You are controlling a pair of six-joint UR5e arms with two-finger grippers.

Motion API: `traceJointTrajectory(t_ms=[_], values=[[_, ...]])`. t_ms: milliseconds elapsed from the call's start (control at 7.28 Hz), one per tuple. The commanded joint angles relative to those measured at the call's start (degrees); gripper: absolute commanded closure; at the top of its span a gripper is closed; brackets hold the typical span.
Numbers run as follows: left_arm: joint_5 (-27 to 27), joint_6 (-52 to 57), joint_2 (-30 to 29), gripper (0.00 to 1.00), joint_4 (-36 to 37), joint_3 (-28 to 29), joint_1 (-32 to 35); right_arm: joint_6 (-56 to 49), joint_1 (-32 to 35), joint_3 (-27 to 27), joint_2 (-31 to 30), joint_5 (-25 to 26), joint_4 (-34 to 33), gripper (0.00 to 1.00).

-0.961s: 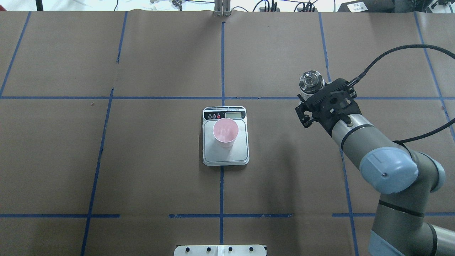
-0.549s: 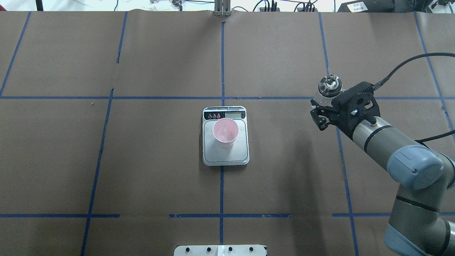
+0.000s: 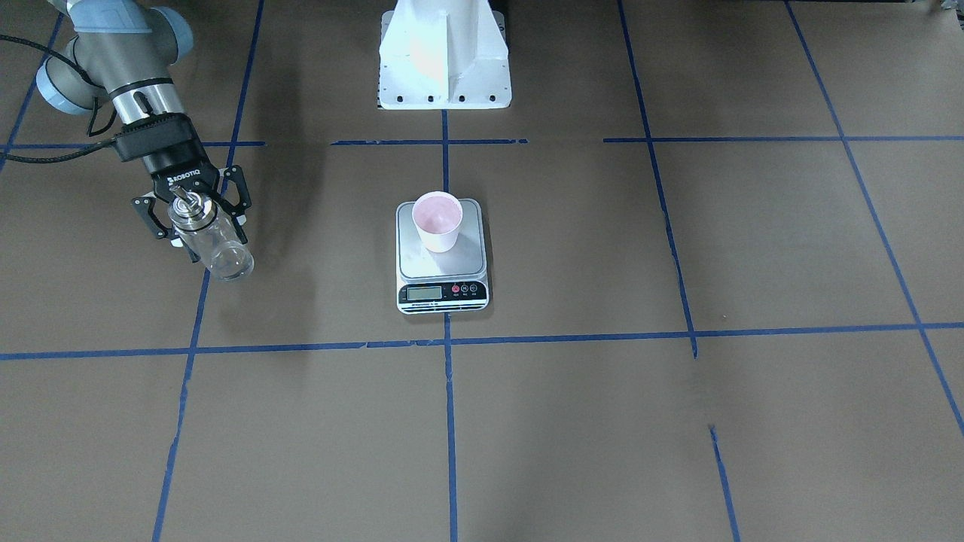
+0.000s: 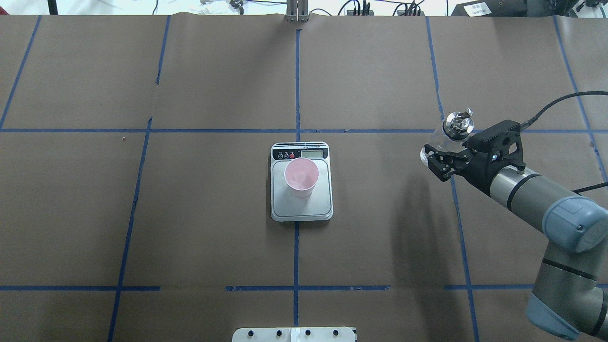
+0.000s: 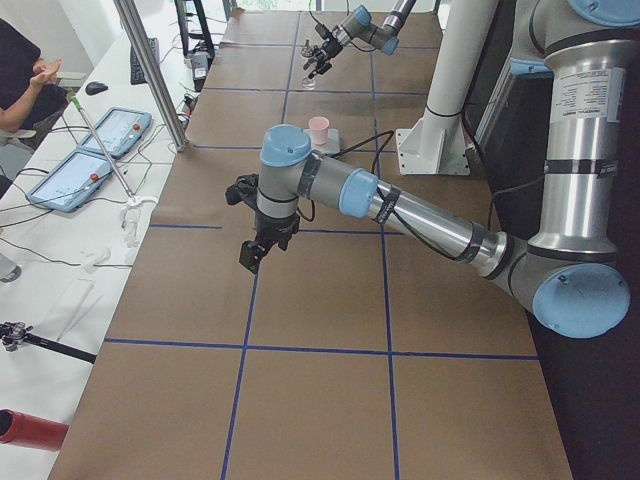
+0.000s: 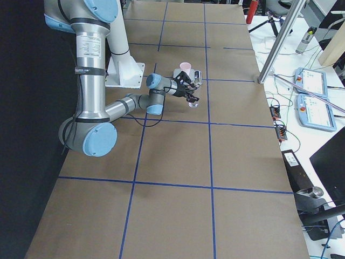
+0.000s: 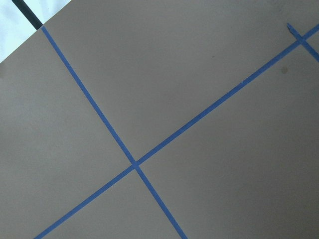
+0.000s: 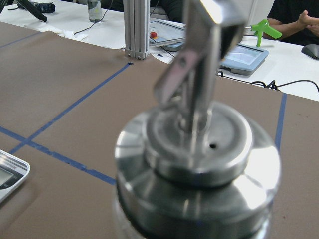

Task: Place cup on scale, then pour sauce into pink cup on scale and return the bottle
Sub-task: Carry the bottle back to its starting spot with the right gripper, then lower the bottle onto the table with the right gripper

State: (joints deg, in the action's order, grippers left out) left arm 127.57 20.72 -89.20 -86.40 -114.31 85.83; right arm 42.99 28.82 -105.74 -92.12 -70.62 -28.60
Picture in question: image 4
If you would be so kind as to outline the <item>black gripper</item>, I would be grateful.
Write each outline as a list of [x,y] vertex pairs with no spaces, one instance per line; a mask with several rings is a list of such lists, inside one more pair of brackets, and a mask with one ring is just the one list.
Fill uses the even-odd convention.
[[447,182],[452,175],[460,176],[488,196],[495,176],[504,168],[504,160],[493,159],[492,154],[474,153],[470,149],[446,152],[432,145],[424,145],[424,160],[439,181]]

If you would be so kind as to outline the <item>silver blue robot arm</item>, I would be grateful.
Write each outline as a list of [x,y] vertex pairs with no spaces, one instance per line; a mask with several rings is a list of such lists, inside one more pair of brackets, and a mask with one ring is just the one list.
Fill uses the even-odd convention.
[[483,152],[421,150],[441,181],[460,175],[549,241],[529,296],[526,316],[568,341],[607,340],[607,291],[598,286],[607,258],[607,210],[526,167],[519,143]]

